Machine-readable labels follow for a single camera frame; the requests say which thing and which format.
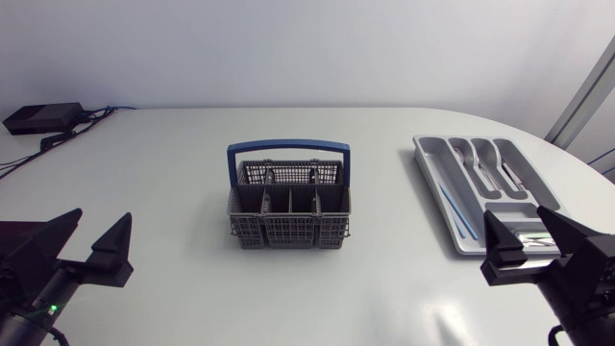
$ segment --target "black device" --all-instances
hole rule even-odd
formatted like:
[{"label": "black device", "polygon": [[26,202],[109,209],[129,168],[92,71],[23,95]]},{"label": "black device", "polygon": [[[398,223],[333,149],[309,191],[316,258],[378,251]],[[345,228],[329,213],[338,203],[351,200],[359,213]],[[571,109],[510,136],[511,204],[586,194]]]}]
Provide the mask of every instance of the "black device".
[{"label": "black device", "polygon": [[484,214],[487,257],[480,267],[489,285],[536,284],[561,326],[578,346],[615,345],[615,235],[593,231],[544,207],[538,215],[561,258],[547,266],[523,267],[523,244],[498,218]]},{"label": "black device", "polygon": [[84,111],[78,102],[25,106],[2,123],[11,135],[69,132],[78,123]]},{"label": "black device", "polygon": [[130,278],[129,213],[85,262],[57,259],[81,215],[76,209],[48,222],[0,221],[0,346],[39,345],[48,333],[67,345],[53,325],[79,285],[123,287]]}]

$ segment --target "white table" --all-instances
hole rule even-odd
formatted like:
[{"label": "white table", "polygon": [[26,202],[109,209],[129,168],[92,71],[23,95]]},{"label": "white table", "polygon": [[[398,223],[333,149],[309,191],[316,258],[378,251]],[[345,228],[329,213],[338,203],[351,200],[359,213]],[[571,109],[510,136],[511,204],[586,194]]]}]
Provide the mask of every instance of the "white table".
[{"label": "white table", "polygon": [[[506,125],[427,109],[119,111],[0,181],[0,219],[82,208],[60,257],[85,260],[133,214],[135,272],[122,289],[77,291],[56,323],[73,345],[546,345],[557,320],[538,289],[489,287],[481,259],[455,252],[414,135],[508,136],[572,217],[612,231],[615,187],[590,167]],[[0,161],[44,136],[1,131]],[[342,249],[246,251],[230,235],[226,148],[279,137],[350,144]]]}]

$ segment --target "white wall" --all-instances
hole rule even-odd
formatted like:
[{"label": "white wall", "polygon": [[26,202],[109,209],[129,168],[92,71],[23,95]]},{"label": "white wall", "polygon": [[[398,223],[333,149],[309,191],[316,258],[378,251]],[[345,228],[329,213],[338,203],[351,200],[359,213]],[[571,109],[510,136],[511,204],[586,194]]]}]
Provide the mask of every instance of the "white wall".
[{"label": "white wall", "polygon": [[68,101],[416,106],[543,136],[613,13],[612,0],[3,0],[0,116]]}]

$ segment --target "power adapter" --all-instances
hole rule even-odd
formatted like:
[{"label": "power adapter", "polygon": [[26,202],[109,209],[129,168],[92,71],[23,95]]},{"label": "power adapter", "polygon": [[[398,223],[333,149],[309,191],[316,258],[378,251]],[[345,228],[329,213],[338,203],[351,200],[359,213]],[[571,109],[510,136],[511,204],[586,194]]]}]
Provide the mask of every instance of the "power adapter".
[{"label": "power adapter", "polygon": [[25,106],[2,123],[11,135],[69,132],[79,123],[84,111],[79,102]]}]

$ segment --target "metal pole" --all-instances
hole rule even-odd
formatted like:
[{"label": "metal pole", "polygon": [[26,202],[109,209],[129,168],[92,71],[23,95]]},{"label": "metal pole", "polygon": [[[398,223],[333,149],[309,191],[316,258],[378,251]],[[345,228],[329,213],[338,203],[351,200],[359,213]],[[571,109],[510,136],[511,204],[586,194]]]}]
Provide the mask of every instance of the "metal pole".
[{"label": "metal pole", "polygon": [[545,140],[566,149],[615,87],[615,37]]}]

